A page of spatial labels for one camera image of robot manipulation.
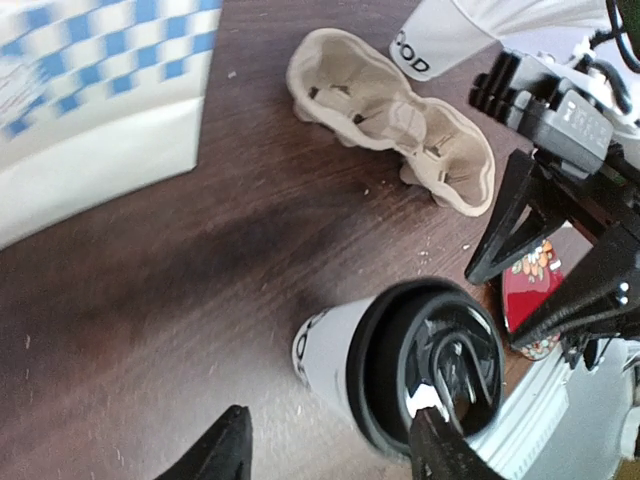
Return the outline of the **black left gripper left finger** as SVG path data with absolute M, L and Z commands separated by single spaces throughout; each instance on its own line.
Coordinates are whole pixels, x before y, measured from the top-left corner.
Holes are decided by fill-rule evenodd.
M 251 414 L 232 405 L 156 480 L 249 480 L 251 469 Z

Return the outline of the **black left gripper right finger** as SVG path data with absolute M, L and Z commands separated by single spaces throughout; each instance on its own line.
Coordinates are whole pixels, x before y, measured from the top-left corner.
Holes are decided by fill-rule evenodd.
M 409 430 L 413 479 L 489 480 L 495 471 L 435 407 L 416 412 Z

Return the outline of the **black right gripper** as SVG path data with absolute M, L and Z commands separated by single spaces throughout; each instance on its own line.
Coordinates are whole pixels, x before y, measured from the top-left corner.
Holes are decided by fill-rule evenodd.
M 544 150 L 513 151 L 491 218 L 465 269 L 473 285 L 501 274 L 566 222 L 595 244 L 510 337 L 520 349 L 556 334 L 639 337 L 639 169 L 611 144 L 578 179 Z

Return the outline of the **black plastic cup lid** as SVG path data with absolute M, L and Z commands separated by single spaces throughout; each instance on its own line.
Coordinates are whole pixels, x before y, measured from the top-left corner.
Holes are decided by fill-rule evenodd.
M 485 430 L 504 396 L 504 350 L 486 308 L 458 284 L 395 284 L 365 309 L 346 360 L 347 398 L 362 436 L 386 456 L 410 455 L 416 413 L 433 407 L 464 437 Z

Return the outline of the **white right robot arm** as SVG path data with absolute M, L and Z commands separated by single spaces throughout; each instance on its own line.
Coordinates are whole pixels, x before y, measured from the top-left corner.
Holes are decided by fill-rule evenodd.
M 598 57 L 616 45 L 639 69 L 635 1 L 530 1 L 503 6 L 503 37 L 585 28 L 565 61 L 514 50 L 476 77 L 472 107 L 531 141 L 507 161 L 496 203 L 467 268 L 481 284 L 524 258 L 565 223 L 591 251 L 523 322 L 509 331 L 517 350 L 558 337 L 567 356 L 601 339 L 639 335 L 639 100 L 622 74 Z

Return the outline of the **white paper coffee cup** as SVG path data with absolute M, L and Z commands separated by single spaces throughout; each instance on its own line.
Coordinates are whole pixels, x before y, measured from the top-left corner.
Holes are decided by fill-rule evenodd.
M 296 333 L 291 350 L 301 382 L 349 422 L 347 357 L 355 331 L 374 298 L 327 308 L 311 316 Z

